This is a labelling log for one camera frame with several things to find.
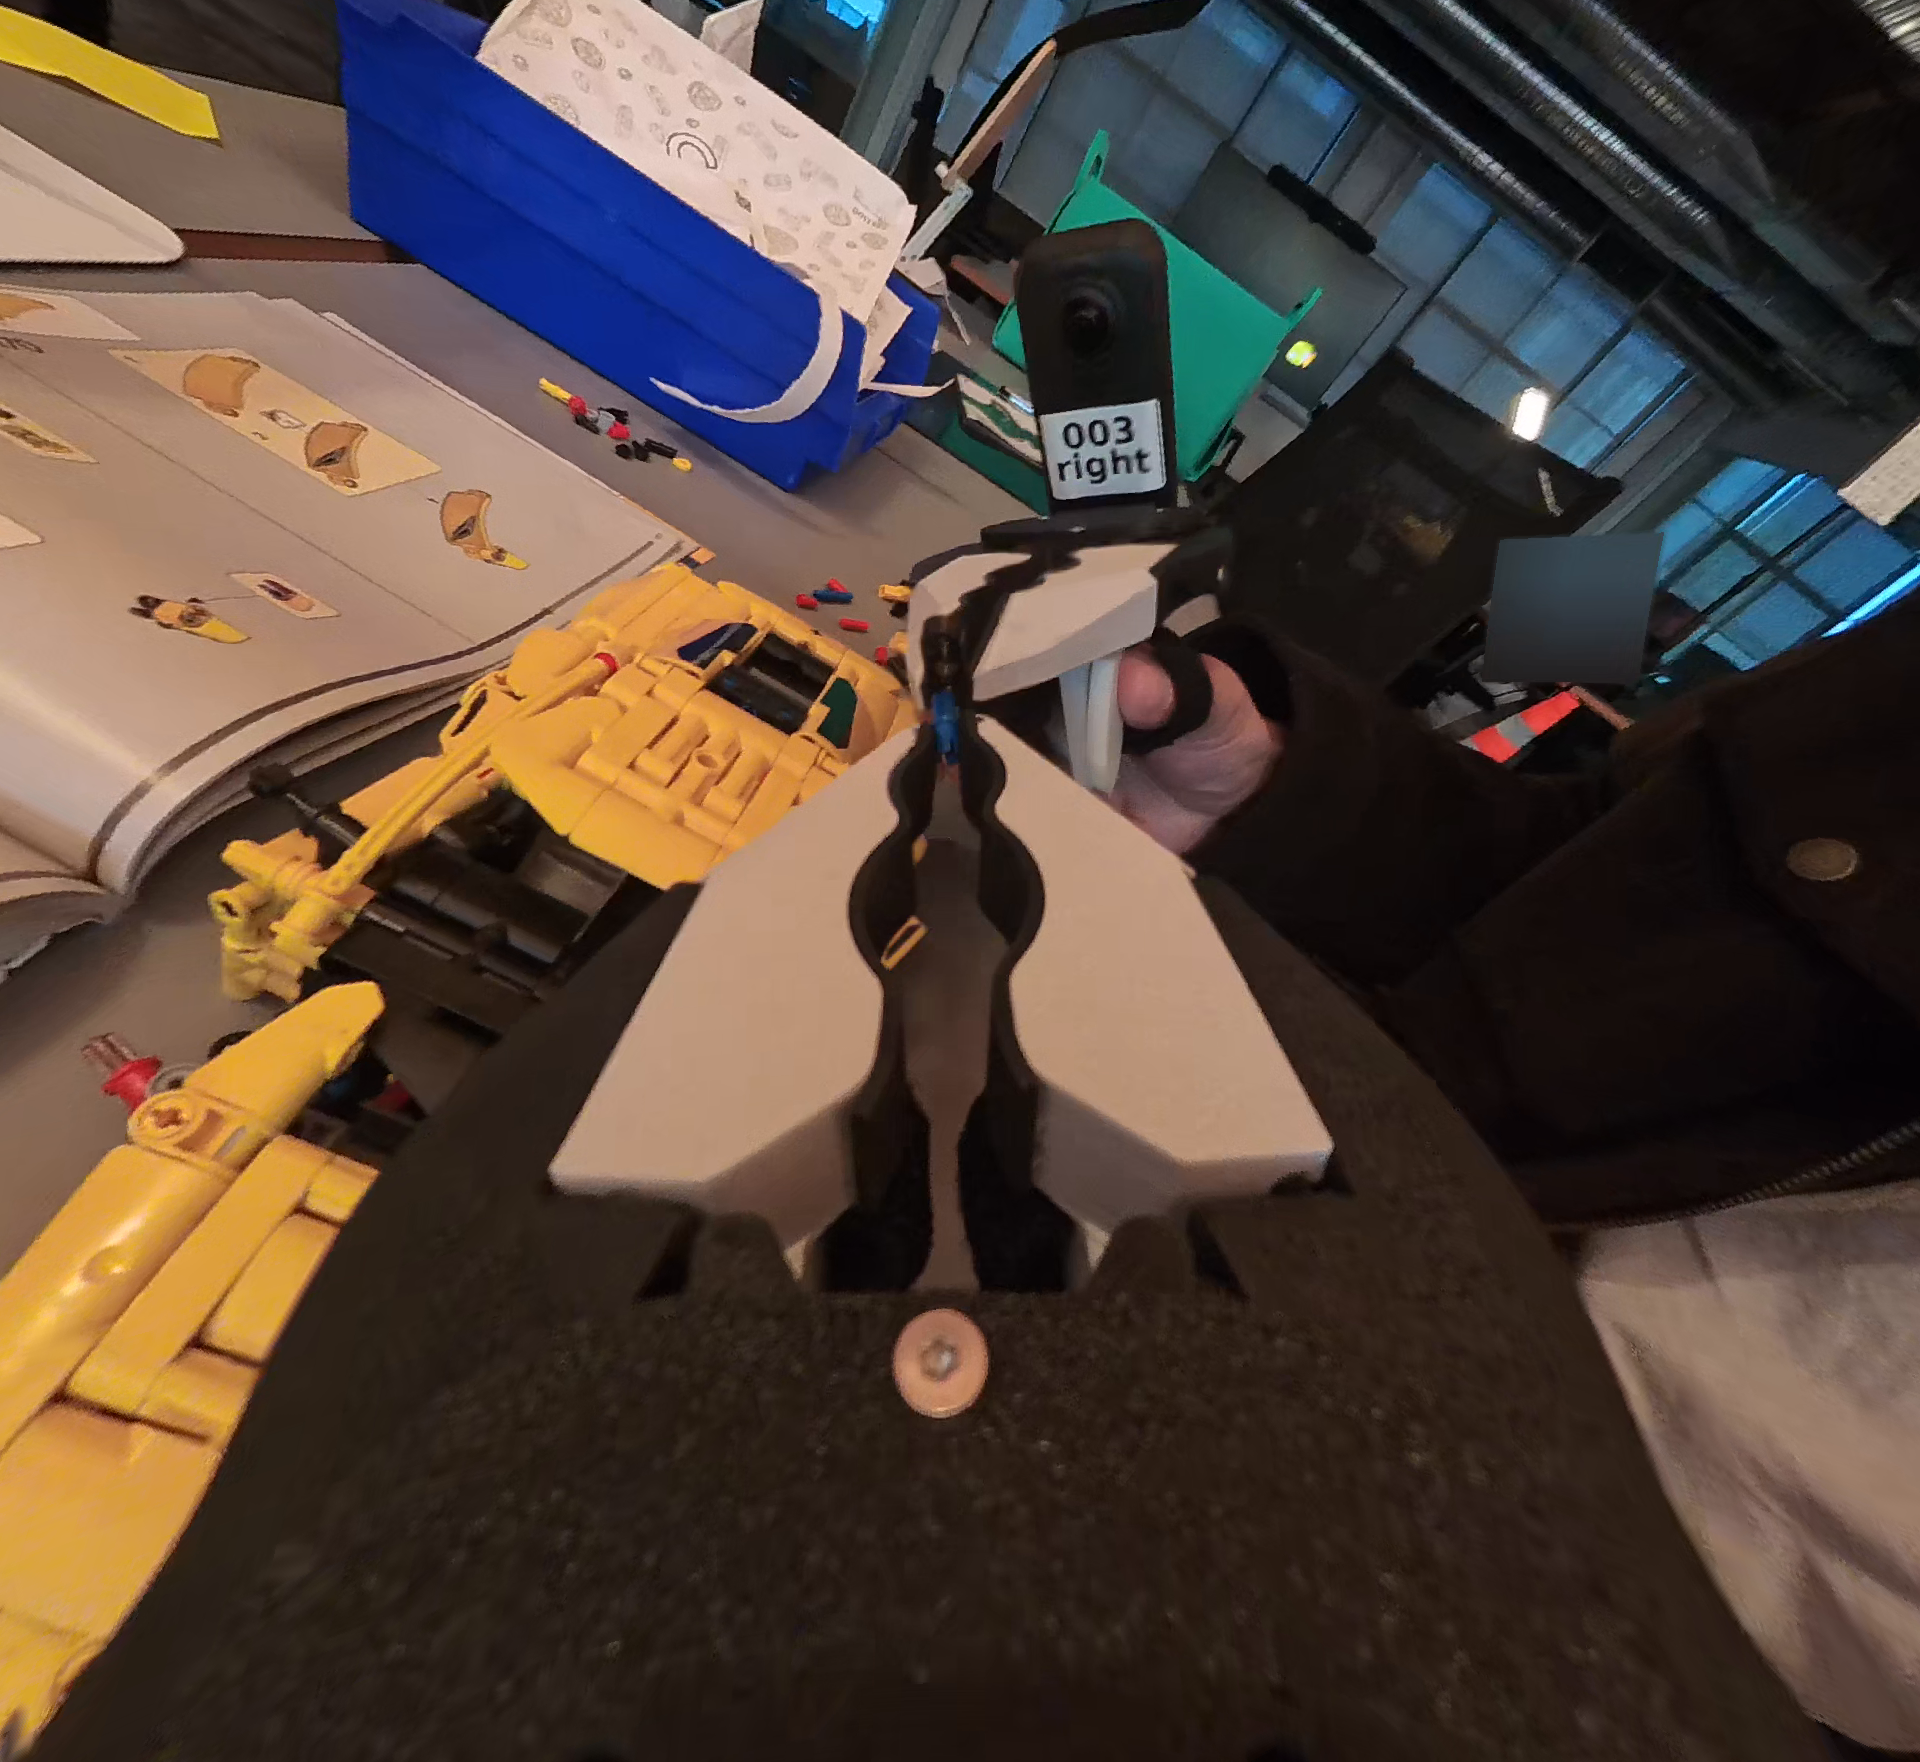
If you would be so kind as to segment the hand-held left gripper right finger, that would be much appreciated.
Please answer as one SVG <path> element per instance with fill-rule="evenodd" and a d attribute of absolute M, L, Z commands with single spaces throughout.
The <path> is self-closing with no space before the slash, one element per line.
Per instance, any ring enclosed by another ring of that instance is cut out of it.
<path fill-rule="evenodd" d="M 1331 1137 L 1188 864 L 1012 735 L 957 783 L 1000 938 L 957 1137 L 985 1289 L 1063 1289 L 1138 1220 L 1312 1186 Z"/>

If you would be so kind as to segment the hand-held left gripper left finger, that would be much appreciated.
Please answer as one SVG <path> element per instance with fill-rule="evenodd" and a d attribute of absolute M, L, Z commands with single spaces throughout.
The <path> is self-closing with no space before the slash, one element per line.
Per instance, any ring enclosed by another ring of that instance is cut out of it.
<path fill-rule="evenodd" d="M 931 1249 L 929 1132 L 883 957 L 916 913 L 934 728 L 888 740 L 694 893 L 549 1164 L 575 1196 L 755 1216 L 832 1286 Z"/>

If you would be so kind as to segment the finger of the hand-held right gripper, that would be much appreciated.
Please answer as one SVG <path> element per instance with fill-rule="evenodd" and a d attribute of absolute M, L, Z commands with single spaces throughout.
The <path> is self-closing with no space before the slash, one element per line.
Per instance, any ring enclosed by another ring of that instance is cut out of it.
<path fill-rule="evenodd" d="M 906 676 L 925 717 L 929 708 L 922 697 L 922 631 L 945 622 L 962 639 L 968 659 L 966 684 L 957 693 L 962 731 L 973 731 L 980 706 L 1015 684 L 1015 599 L 1020 588 L 1022 549 L 985 545 L 954 554 L 914 585 L 906 618 Z"/>
<path fill-rule="evenodd" d="M 1083 547 L 1072 567 L 1015 588 L 999 606 L 971 667 L 971 702 L 987 703 L 1142 645 L 1159 624 L 1156 570 L 1174 543 Z"/>

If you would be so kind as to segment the large printed paper bag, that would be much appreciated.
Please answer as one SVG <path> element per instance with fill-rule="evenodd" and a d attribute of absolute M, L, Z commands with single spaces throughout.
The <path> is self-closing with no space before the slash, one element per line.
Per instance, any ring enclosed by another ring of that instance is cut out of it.
<path fill-rule="evenodd" d="M 869 322 L 914 228 L 899 185 L 643 0 L 513 0 L 478 60 Z"/>

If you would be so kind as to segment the blue plastic bin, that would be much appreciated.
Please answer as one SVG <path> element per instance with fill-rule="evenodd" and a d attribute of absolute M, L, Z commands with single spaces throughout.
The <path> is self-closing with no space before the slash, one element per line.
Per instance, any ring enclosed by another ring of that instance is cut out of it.
<path fill-rule="evenodd" d="M 660 395 L 761 405 L 819 331 L 815 290 L 478 60 L 484 25 L 438 0 L 337 0 L 350 214 L 784 491 L 841 469 L 929 395 L 937 308 L 891 276 L 883 321 L 845 312 L 826 392 L 784 422 Z"/>

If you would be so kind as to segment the person's right forearm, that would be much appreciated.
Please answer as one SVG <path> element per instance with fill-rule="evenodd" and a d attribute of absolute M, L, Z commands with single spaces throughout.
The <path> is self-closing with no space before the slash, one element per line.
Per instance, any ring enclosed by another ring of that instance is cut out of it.
<path fill-rule="evenodd" d="M 1191 641 L 1212 714 L 1151 771 L 1172 782 L 1202 745 L 1252 770 L 1188 862 L 1404 1021 L 1621 1018 L 1629 996 L 1687 986 L 1733 928 L 1741 860 L 1694 742 L 1512 770 L 1259 622 Z"/>

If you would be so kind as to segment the person's right hand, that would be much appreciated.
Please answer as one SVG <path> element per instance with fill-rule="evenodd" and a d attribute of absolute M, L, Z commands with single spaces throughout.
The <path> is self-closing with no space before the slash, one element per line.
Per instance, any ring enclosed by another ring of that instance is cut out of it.
<path fill-rule="evenodd" d="M 1282 730 L 1260 714 L 1231 664 L 1212 654 L 1197 660 L 1212 690 L 1205 717 L 1151 751 L 1123 754 L 1110 793 L 1117 814 L 1176 857 L 1260 791 L 1282 743 Z"/>

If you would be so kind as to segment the cluster of red blue pieces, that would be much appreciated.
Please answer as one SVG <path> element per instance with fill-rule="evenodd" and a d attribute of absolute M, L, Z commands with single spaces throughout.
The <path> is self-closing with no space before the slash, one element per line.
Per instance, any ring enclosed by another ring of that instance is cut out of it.
<path fill-rule="evenodd" d="M 794 606 L 808 616 L 822 616 L 846 635 L 904 632 L 910 582 L 880 582 L 869 593 L 857 582 L 822 577 L 792 595 Z"/>

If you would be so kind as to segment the teal green container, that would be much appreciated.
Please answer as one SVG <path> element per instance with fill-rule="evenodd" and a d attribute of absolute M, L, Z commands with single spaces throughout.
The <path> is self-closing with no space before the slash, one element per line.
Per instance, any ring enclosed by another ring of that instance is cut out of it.
<path fill-rule="evenodd" d="M 1223 459 L 1220 452 L 1240 405 L 1256 390 L 1282 340 L 1307 318 L 1322 287 L 1309 285 L 1307 297 L 1284 314 L 1268 308 L 1111 189 L 1103 178 L 1108 149 L 1110 134 L 1100 129 L 1047 234 L 1139 218 L 1161 238 L 1168 257 L 1178 455 L 1183 480 L 1193 484 Z M 990 342 L 1002 359 L 1025 370 L 1017 304 L 1011 301 L 1002 310 Z"/>

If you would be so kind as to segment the yellow toy car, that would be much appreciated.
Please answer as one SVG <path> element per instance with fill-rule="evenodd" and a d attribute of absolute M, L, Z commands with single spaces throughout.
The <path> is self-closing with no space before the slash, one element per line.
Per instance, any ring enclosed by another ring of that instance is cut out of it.
<path fill-rule="evenodd" d="M 649 901 L 906 723 L 857 645 L 662 565 L 530 632 L 432 754 L 227 846 L 224 994 L 270 1019 L 184 1061 L 91 1037 L 123 1137 L 4 1278 L 4 1758 L 149 1588 L 424 1114 Z"/>

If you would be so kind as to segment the cluster of small mixed pins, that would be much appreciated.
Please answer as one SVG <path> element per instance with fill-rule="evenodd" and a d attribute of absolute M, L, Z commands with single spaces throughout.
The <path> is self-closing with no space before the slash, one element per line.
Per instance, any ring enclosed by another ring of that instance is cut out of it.
<path fill-rule="evenodd" d="M 694 462 L 690 455 L 658 438 L 637 434 L 632 424 L 629 408 L 618 405 L 590 405 L 586 396 L 547 376 L 540 376 L 538 386 L 542 395 L 568 411 L 575 426 L 608 442 L 616 457 L 639 464 L 664 462 L 682 473 L 691 472 Z"/>

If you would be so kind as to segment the red reflective cloth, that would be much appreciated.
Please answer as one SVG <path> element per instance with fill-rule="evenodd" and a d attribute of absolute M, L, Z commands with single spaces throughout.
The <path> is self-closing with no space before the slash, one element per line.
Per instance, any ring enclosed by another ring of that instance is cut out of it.
<path fill-rule="evenodd" d="M 1525 708 L 1501 714 L 1499 719 L 1465 738 L 1465 745 L 1491 764 L 1517 764 L 1578 710 L 1577 692 L 1561 690 L 1532 699 Z"/>

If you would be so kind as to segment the silver ribbed ducts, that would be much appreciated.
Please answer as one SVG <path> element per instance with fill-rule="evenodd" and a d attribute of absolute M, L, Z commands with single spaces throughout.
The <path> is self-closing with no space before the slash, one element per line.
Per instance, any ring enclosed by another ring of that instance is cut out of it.
<path fill-rule="evenodd" d="M 1859 0 L 1477 0 L 1859 326 L 1915 339 L 1915 45 Z"/>

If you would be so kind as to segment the instruction booklet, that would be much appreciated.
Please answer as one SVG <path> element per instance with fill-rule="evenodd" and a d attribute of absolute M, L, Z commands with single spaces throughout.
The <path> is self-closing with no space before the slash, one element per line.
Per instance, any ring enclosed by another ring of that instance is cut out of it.
<path fill-rule="evenodd" d="M 5 283 L 2 966 L 695 542 L 345 318 Z"/>

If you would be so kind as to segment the yellow paper triangle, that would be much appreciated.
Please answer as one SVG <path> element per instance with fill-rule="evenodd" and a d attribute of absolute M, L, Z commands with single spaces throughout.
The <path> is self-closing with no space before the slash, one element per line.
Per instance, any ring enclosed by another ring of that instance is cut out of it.
<path fill-rule="evenodd" d="M 72 84 L 174 133 L 222 140 L 208 94 L 11 6 L 4 4 L 0 15 L 5 67 Z"/>

